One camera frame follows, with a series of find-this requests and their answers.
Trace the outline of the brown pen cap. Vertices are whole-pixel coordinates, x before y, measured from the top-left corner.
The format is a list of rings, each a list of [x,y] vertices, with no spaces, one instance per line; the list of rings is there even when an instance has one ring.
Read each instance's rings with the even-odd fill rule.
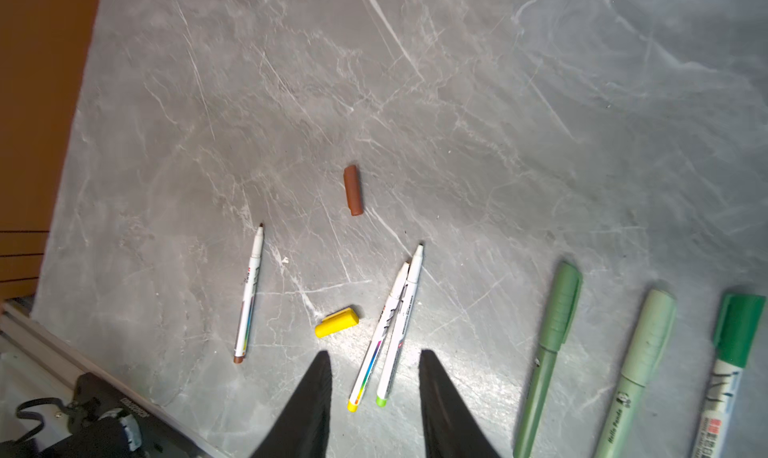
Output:
[[[346,167],[343,172],[343,179],[350,214],[353,217],[360,216],[364,213],[364,205],[357,166],[350,165]]]

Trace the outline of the white pen light green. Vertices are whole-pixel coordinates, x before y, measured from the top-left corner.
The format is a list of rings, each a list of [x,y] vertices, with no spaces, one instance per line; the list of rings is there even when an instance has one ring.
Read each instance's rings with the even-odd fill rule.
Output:
[[[424,261],[424,244],[420,243],[412,257],[395,321],[392,342],[385,358],[380,383],[376,391],[376,404],[385,407],[391,393],[397,365],[405,341],[408,324]]]

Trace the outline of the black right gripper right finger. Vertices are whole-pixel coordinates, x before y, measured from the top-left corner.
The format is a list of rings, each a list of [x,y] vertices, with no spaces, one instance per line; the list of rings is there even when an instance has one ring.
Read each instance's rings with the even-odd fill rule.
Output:
[[[426,457],[499,457],[432,350],[419,361]]]

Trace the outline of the yellow pen cap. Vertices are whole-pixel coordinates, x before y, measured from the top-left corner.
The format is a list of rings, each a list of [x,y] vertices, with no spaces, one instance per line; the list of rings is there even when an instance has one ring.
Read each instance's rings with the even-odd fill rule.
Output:
[[[344,308],[323,318],[315,327],[315,336],[320,339],[352,328],[359,324],[359,317],[352,307]]]

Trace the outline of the white pen yellow tip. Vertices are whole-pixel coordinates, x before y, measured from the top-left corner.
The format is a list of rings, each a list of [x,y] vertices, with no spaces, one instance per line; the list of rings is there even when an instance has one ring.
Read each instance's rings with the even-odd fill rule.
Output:
[[[398,308],[409,268],[410,264],[408,262],[405,262],[402,265],[395,278],[395,282],[390,290],[390,293],[385,300],[384,307],[379,316],[376,327],[374,328],[370,343],[367,347],[364,359],[361,363],[360,369],[357,373],[354,385],[351,389],[347,401],[347,410],[350,413],[356,412],[362,397],[365,394],[369,378],[375,368],[376,360],[380,355],[383,344],[388,335],[388,329],[390,327],[391,321]]]

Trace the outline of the white pen green tip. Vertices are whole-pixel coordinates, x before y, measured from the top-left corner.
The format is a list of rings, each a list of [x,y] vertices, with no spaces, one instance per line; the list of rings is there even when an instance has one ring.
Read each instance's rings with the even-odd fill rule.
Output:
[[[766,298],[728,293],[723,296],[713,333],[716,359],[705,390],[691,456],[720,457],[739,387]]]

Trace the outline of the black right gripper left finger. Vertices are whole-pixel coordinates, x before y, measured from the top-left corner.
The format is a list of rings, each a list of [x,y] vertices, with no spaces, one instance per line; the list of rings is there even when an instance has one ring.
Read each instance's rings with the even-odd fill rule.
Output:
[[[331,360],[320,351],[252,457],[325,457],[331,400]]]

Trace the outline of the dark green pen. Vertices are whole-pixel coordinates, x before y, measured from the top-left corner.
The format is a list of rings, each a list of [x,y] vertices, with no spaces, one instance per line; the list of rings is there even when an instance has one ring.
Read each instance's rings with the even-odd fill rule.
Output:
[[[582,283],[582,274],[574,265],[567,261],[558,265],[540,330],[523,413],[514,438],[514,457],[531,456],[557,356],[574,321]]]

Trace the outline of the light green pen black tip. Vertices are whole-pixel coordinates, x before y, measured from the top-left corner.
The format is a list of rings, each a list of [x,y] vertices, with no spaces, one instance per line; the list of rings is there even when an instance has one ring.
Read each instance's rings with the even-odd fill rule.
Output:
[[[675,298],[651,289],[627,349],[594,457],[620,457],[646,387],[661,362],[676,319]]]

